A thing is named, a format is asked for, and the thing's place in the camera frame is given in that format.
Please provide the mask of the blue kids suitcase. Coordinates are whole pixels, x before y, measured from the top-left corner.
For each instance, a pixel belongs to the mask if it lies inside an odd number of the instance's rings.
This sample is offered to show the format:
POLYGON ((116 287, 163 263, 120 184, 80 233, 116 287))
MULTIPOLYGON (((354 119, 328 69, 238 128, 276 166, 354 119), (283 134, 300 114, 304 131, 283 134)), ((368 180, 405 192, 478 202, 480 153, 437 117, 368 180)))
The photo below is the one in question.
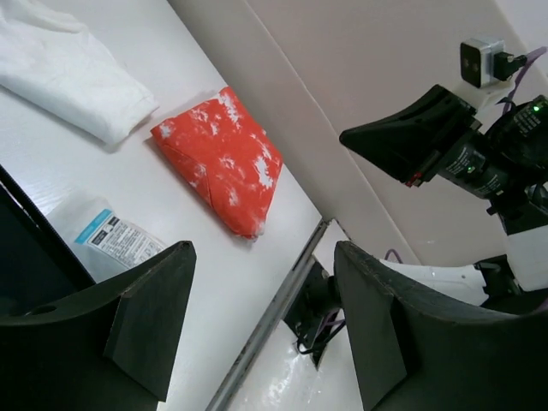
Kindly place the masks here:
POLYGON ((95 282, 44 214, 1 169, 1 314, 21 316, 95 282))

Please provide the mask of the clear packet with blue label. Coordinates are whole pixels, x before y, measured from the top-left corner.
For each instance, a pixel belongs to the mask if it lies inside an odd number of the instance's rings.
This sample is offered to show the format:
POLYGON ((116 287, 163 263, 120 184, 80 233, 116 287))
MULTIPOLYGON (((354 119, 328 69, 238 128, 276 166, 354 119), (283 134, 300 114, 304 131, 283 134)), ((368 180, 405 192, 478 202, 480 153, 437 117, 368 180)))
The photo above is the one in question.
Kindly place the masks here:
POLYGON ((132 269, 166 248, 138 225, 119 218, 106 199, 90 194, 71 194, 47 219, 95 283, 132 269))

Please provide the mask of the red white patterned cloth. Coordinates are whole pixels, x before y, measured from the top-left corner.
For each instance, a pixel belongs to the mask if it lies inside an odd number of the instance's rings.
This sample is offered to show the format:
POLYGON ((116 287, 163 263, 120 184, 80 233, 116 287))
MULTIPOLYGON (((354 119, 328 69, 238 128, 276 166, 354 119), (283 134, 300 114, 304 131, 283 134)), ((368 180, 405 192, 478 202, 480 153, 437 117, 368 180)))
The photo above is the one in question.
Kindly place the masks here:
POLYGON ((283 168, 271 143, 229 86, 151 129, 161 153, 235 234, 255 239, 283 168))

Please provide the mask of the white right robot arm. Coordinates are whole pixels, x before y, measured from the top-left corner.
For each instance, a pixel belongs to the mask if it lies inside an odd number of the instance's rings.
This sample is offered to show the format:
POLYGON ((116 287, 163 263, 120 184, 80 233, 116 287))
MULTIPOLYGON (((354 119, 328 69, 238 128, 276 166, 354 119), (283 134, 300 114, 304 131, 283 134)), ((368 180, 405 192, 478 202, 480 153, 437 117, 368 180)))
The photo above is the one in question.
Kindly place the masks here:
POLYGON ((547 290, 547 98, 496 98, 505 112, 481 132, 478 109, 435 85, 408 108, 344 130, 340 143, 408 187, 441 176, 489 203, 507 236, 507 268, 481 263, 487 288, 547 290))

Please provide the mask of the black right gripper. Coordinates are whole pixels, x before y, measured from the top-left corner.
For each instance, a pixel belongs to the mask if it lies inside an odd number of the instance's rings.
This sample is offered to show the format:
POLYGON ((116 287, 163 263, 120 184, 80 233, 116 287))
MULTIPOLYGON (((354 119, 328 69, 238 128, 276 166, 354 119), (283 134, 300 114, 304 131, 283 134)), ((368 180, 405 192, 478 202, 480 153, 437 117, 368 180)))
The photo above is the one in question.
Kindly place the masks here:
POLYGON ((435 85, 395 115, 344 130, 339 142, 403 184, 438 173, 483 200, 547 182, 547 97, 517 105, 458 146, 475 115, 464 99, 435 85))

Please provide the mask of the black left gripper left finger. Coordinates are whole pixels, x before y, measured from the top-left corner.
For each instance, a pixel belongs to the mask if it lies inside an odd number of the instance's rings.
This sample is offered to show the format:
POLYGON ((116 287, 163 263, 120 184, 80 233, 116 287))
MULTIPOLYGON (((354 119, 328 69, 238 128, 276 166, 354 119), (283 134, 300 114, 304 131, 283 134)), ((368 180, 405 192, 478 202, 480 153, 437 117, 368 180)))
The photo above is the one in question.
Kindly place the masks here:
POLYGON ((167 399, 196 252, 179 241, 102 283, 1 320, 4 410, 154 410, 167 399))

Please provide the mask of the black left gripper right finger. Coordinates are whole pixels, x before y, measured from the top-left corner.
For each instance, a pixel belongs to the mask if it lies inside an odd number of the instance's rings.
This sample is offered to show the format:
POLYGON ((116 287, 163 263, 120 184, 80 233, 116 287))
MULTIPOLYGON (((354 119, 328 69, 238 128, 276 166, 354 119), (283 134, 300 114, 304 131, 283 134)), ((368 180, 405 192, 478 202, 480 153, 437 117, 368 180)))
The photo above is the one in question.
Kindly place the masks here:
POLYGON ((334 272, 364 409, 546 409, 546 310, 467 304, 350 241, 336 244, 334 272))

